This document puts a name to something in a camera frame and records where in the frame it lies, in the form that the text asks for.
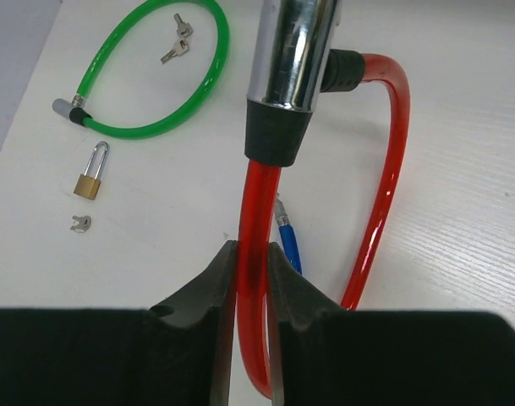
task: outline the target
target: gray floor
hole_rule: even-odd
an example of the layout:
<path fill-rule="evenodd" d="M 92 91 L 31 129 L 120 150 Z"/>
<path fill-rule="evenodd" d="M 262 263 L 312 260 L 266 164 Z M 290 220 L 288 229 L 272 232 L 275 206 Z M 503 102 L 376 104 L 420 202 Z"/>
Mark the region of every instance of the gray floor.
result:
<path fill-rule="evenodd" d="M 0 0 L 0 150 L 62 0 Z"/>

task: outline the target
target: black rubber sleeve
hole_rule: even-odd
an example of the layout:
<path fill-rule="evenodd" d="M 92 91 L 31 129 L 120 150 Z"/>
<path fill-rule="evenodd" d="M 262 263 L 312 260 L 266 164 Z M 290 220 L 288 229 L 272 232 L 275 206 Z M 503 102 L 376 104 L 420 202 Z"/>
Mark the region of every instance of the black rubber sleeve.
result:
<path fill-rule="evenodd" d="M 321 82 L 321 93 L 352 91 L 362 81 L 366 63 L 355 51 L 331 49 Z"/>
<path fill-rule="evenodd" d="M 295 112 L 248 100 L 246 156 L 271 167 L 290 167 L 311 116 L 311 112 Z"/>
<path fill-rule="evenodd" d="M 73 110 L 71 110 L 71 113 L 69 114 L 69 120 L 71 120 L 75 124 L 82 125 L 83 127 L 83 121 L 85 118 L 91 118 L 91 115 L 85 112 L 80 107 L 75 107 Z"/>

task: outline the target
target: white surface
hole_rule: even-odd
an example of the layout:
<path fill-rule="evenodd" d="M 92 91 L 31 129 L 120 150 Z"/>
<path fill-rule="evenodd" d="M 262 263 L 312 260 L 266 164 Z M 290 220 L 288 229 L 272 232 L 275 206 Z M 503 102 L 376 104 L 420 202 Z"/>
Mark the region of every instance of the white surface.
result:
<path fill-rule="evenodd" d="M 60 2 L 0 1 L 0 150 Z"/>
<path fill-rule="evenodd" d="M 194 118 L 154 140 L 109 140 L 97 200 L 72 194 L 105 137 L 63 121 L 50 105 L 72 97 L 97 48 L 138 3 L 61 7 L 0 155 L 0 306 L 150 306 L 237 235 L 253 0 L 221 1 L 232 55 Z M 336 47 L 397 58 L 413 92 L 405 166 L 361 307 L 487 309 L 515 326 L 515 2 L 437 3 L 350 0 L 335 37 Z M 175 12 L 195 28 L 192 51 L 161 66 Z M 213 32 L 195 6 L 157 12 L 113 55 L 90 112 L 130 125 L 172 111 L 204 74 Z M 378 85 L 322 96 L 282 178 L 306 276 L 335 299 L 381 174 L 387 108 Z M 71 216 L 84 214 L 90 231 L 70 232 Z M 232 398 L 269 404 L 249 384 L 237 345 Z"/>

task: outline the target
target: black cutter jaw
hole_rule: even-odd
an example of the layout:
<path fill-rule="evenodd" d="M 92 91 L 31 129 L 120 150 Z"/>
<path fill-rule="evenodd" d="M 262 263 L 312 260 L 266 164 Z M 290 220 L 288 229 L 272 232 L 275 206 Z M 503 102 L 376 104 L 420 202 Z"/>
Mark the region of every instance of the black cutter jaw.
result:
<path fill-rule="evenodd" d="M 269 247 L 274 405 L 515 404 L 515 332 L 481 312 L 346 311 Z"/>
<path fill-rule="evenodd" d="M 0 405 L 227 405 L 236 253 L 151 310 L 0 310 Z"/>

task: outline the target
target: blue cable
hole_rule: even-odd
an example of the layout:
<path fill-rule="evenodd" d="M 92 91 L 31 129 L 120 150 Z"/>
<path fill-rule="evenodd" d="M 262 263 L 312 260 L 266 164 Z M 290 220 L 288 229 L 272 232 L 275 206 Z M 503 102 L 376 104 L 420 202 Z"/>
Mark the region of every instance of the blue cable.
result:
<path fill-rule="evenodd" d="M 289 262 L 291 262 L 295 271 L 302 275 L 302 264 L 300 262 L 297 238 L 294 235 L 294 229 L 291 226 L 285 207 L 279 199 L 279 195 L 276 197 L 276 203 L 274 204 L 274 217 L 276 218 L 276 223 L 280 230 L 280 237 L 282 238 L 285 256 L 288 258 Z"/>

